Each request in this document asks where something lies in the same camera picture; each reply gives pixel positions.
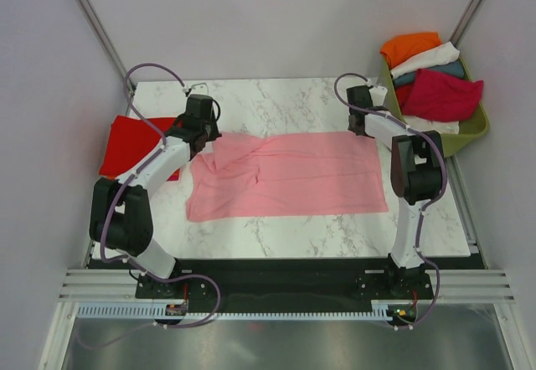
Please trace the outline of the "pink t-shirt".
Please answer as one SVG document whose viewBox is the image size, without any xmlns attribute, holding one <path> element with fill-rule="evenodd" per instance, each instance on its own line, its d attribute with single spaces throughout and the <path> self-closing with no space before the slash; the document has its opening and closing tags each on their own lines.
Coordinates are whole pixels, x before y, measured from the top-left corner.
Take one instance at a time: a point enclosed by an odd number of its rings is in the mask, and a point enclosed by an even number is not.
<svg viewBox="0 0 536 370">
<path fill-rule="evenodd" d="M 388 209 L 375 141 L 345 131 L 267 138 L 225 133 L 190 170 L 187 218 L 196 223 Z"/>
</svg>

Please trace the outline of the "red t-shirt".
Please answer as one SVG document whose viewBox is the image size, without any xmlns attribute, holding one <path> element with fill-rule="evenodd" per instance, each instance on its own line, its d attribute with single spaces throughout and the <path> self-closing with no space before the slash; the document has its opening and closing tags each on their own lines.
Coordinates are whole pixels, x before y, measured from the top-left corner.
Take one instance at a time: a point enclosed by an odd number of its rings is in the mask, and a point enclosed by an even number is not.
<svg viewBox="0 0 536 370">
<path fill-rule="evenodd" d="M 405 102 L 410 97 L 411 91 L 413 89 L 412 84 L 402 85 L 394 89 L 395 96 L 399 104 L 399 108 L 402 109 L 405 105 Z"/>
<path fill-rule="evenodd" d="M 111 124 L 99 175 L 113 179 L 130 172 L 161 145 L 162 138 L 144 121 L 118 116 Z"/>
</svg>

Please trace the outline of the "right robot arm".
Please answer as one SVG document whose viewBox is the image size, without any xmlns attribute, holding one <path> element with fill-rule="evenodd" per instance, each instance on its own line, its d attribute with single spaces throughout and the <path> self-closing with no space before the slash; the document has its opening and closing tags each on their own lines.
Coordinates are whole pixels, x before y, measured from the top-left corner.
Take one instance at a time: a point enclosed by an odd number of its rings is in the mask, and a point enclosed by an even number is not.
<svg viewBox="0 0 536 370">
<path fill-rule="evenodd" d="M 358 85 L 346 90 L 348 129 L 390 148 L 390 184 L 399 199 L 399 215 L 390 259 L 398 269 L 383 280 L 385 291 L 396 298 L 414 287 L 407 270 L 424 264 L 420 247 L 426 209 L 446 190 L 446 164 L 437 131 L 417 131 L 373 103 L 373 87 Z"/>
</svg>

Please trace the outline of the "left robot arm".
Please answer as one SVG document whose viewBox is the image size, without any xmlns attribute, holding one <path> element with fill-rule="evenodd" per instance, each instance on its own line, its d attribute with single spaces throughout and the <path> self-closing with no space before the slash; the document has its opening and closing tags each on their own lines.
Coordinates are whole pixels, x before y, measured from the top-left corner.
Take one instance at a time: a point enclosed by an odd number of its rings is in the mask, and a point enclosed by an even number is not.
<svg viewBox="0 0 536 370">
<path fill-rule="evenodd" d="M 173 172 L 188 164 L 207 143 L 221 137 L 218 128 L 221 109 L 208 95 L 191 94 L 185 112 L 166 131 L 157 131 L 160 142 L 141 161 L 116 179 L 100 178 L 94 186 L 89 236 L 106 250 L 121 255 L 155 278 L 155 288 L 166 297 L 183 290 L 183 276 L 175 270 L 178 260 L 153 238 L 150 200 Z"/>
</svg>

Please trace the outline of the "red t-shirt in basket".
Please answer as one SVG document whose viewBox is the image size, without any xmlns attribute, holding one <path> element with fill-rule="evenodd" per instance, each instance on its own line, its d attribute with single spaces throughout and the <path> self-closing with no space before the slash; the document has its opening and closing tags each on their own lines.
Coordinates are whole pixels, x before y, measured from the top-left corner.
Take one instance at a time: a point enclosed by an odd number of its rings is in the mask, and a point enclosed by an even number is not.
<svg viewBox="0 0 536 370">
<path fill-rule="evenodd" d="M 399 108 L 402 109 L 405 105 L 405 102 L 410 97 L 411 91 L 413 89 L 412 84 L 402 85 L 394 89 L 395 96 L 399 104 Z"/>
</svg>

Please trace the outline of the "orange t-shirt in basket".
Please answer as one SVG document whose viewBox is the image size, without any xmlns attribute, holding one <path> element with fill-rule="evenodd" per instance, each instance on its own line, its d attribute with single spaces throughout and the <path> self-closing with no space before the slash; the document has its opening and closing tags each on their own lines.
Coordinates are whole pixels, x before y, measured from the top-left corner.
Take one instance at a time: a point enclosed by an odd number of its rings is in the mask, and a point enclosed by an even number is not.
<svg viewBox="0 0 536 370">
<path fill-rule="evenodd" d="M 380 54 L 388 67 L 393 69 L 407 59 L 442 44 L 437 32 L 421 32 L 398 35 L 382 46 Z"/>
</svg>

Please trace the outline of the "crimson t-shirt in basket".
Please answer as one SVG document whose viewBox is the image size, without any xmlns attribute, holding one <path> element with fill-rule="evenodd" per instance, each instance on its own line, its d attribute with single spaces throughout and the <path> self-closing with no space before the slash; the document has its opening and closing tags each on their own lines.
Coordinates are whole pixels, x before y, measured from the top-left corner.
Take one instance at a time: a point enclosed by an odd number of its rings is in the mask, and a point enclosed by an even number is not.
<svg viewBox="0 0 536 370">
<path fill-rule="evenodd" d="M 481 101 L 484 81 L 469 81 L 430 69 L 418 69 L 404 116 L 429 121 L 468 120 Z"/>
</svg>

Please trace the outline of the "white cloth basket bottom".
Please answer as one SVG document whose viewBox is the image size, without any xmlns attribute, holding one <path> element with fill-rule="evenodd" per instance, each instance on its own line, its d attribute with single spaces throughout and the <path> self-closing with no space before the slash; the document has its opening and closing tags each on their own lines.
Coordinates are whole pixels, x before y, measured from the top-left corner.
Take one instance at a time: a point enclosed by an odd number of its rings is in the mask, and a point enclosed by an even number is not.
<svg viewBox="0 0 536 370">
<path fill-rule="evenodd" d="M 404 121 L 417 131 L 437 131 L 441 134 L 453 134 L 459 133 L 458 121 L 429 121 L 417 116 L 403 116 Z"/>
</svg>

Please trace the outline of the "white t-shirt in basket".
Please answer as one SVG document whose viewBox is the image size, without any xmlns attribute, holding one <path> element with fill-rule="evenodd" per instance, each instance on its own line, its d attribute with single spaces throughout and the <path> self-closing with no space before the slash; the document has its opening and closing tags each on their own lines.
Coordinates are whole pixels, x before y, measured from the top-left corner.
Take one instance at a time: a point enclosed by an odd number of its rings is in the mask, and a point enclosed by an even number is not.
<svg viewBox="0 0 536 370">
<path fill-rule="evenodd" d="M 447 42 L 433 49 L 426 50 L 407 59 L 405 62 L 394 67 L 390 71 L 391 77 L 396 80 L 402 75 L 414 72 L 418 69 L 427 69 L 437 65 L 445 65 L 456 61 L 460 56 L 460 50 L 452 42 Z"/>
</svg>

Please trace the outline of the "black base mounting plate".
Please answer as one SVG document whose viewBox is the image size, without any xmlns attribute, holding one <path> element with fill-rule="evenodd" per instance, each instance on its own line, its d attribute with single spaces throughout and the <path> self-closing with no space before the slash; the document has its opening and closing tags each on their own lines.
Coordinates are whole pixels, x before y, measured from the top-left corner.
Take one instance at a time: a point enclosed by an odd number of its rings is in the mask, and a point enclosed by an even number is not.
<svg viewBox="0 0 536 370">
<path fill-rule="evenodd" d="M 484 270 L 479 254 L 438 257 L 417 280 L 397 275 L 386 258 L 183 260 L 178 275 L 194 280 L 137 282 L 138 299 L 186 299 L 196 312 L 365 311 L 373 301 L 424 302 L 451 274 Z"/>
</svg>

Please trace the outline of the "right aluminium frame post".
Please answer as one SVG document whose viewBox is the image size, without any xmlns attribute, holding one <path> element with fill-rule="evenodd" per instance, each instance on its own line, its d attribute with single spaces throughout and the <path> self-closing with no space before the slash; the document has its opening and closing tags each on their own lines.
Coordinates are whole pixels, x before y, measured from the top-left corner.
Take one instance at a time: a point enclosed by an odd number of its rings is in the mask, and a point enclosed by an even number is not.
<svg viewBox="0 0 536 370">
<path fill-rule="evenodd" d="M 470 0 L 468 2 L 450 36 L 450 42 L 453 45 L 458 46 L 461 43 L 484 1 L 485 0 Z"/>
</svg>

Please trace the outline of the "aluminium frame post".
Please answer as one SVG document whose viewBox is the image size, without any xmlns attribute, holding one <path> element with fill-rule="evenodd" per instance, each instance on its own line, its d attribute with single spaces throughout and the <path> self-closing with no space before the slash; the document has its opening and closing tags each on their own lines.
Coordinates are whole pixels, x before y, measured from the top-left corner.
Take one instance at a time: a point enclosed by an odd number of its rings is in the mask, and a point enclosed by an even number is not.
<svg viewBox="0 0 536 370">
<path fill-rule="evenodd" d="M 461 43 L 484 1 L 485 0 L 470 0 L 468 2 L 450 36 L 450 42 L 453 45 L 458 46 Z"/>
<path fill-rule="evenodd" d="M 110 60 L 115 72 L 124 80 L 126 77 L 126 66 L 123 64 L 110 36 L 101 22 L 97 11 L 90 0 L 75 0 L 81 12 L 84 14 L 87 23 L 96 36 L 100 46 L 103 48 L 107 58 Z"/>
</svg>

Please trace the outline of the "left aluminium frame post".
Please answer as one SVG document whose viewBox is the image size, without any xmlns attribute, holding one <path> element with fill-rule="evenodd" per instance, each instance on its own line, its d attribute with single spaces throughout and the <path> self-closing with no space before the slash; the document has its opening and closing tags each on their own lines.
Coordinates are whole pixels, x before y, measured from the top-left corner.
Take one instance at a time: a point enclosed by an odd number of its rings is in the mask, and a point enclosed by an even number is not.
<svg viewBox="0 0 536 370">
<path fill-rule="evenodd" d="M 81 12 L 84 14 L 87 23 L 96 36 L 100 46 L 103 48 L 107 58 L 110 60 L 115 72 L 124 80 L 126 77 L 126 66 L 123 64 L 110 36 L 101 22 L 97 11 L 90 0 L 75 0 Z"/>
</svg>

